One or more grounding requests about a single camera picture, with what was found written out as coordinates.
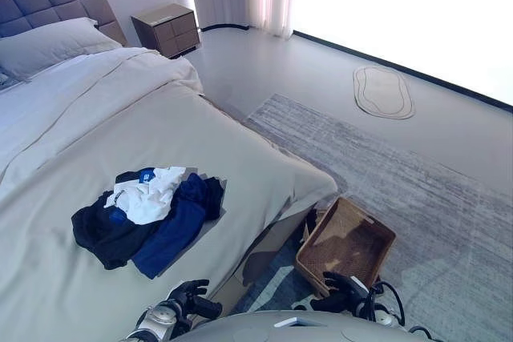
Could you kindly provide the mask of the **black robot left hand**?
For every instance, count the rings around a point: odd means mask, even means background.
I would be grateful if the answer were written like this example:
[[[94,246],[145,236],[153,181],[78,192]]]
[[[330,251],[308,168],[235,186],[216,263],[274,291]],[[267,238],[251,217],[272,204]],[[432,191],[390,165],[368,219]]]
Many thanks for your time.
[[[205,299],[209,280],[189,280],[173,288],[168,294],[167,300],[178,303],[182,314],[198,315],[206,319],[215,320],[223,311],[221,303],[215,303]]]

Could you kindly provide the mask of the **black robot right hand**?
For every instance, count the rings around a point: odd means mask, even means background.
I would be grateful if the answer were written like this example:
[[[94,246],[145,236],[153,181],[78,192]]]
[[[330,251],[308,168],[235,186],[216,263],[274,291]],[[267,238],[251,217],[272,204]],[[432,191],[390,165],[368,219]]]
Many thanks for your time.
[[[329,294],[320,300],[310,300],[311,308],[322,312],[350,312],[359,317],[370,293],[369,289],[356,276],[323,272],[323,277]]]

